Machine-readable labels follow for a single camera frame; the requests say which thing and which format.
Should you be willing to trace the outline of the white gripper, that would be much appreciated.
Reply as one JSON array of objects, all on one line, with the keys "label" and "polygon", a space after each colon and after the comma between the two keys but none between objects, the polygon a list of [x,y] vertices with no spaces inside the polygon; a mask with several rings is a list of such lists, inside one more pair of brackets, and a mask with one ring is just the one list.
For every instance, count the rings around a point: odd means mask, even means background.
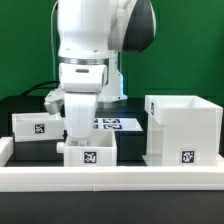
[{"label": "white gripper", "polygon": [[66,93],[64,95],[67,134],[78,140],[78,146],[88,146],[93,130],[97,95]]}]

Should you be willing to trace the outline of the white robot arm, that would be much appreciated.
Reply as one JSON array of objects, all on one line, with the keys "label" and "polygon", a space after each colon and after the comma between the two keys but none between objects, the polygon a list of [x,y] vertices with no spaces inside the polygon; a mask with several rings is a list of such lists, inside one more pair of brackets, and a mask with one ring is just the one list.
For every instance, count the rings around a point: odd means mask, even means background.
[{"label": "white robot arm", "polygon": [[154,40],[151,0],[58,0],[60,87],[68,137],[86,145],[112,50],[140,53]]}]

